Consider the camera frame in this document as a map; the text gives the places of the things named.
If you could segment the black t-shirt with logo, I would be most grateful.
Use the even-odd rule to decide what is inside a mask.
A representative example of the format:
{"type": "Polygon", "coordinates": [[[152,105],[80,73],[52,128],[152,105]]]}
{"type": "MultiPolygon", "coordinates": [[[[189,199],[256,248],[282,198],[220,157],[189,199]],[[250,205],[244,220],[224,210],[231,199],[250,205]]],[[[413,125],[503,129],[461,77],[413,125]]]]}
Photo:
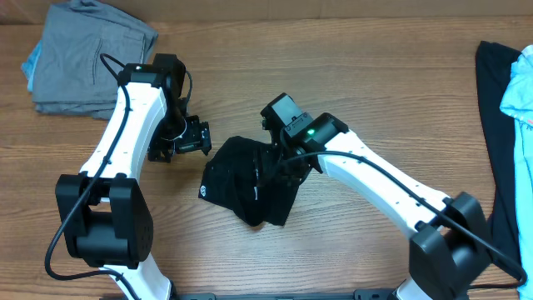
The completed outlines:
{"type": "Polygon", "coordinates": [[[227,208],[251,227],[264,222],[286,224],[298,188],[259,180],[276,164],[280,149],[235,136],[227,139],[206,164],[198,197],[227,208]]]}

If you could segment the light blue printed shirt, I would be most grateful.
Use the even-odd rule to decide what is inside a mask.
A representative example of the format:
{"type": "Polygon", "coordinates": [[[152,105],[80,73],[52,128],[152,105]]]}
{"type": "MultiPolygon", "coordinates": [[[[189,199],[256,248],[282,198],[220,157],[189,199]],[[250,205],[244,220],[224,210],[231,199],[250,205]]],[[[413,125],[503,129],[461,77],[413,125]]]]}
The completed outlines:
{"type": "Polygon", "coordinates": [[[511,64],[511,80],[500,110],[514,119],[516,221],[521,265],[527,281],[518,287],[521,299],[532,299],[532,46],[524,48],[511,64]]]}

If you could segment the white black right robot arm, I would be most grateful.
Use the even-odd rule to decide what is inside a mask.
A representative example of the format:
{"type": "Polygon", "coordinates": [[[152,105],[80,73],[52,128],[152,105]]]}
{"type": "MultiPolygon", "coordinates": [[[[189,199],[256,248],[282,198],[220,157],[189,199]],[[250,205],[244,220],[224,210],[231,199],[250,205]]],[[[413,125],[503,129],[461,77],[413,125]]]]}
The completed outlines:
{"type": "Polygon", "coordinates": [[[262,126],[281,150],[261,159],[259,183],[297,183],[312,169],[362,195],[409,243],[409,275],[391,299],[465,299],[491,264],[488,225],[480,203],[449,197],[379,157],[343,121],[312,117],[283,93],[261,111],[262,126]]]}

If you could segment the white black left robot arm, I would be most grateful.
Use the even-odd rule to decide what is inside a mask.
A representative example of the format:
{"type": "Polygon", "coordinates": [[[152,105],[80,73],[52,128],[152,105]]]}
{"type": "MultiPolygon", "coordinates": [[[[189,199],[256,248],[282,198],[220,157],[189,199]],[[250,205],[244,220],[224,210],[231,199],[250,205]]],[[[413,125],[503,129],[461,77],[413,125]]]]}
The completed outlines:
{"type": "Polygon", "coordinates": [[[209,125],[189,115],[184,83],[192,76],[174,54],[113,72],[117,102],[92,156],[76,175],[63,174],[55,195],[61,225],[45,254],[60,281],[108,275],[126,299],[176,299],[174,283],[151,248],[153,220],[139,186],[144,161],[212,148],[209,125]]]}

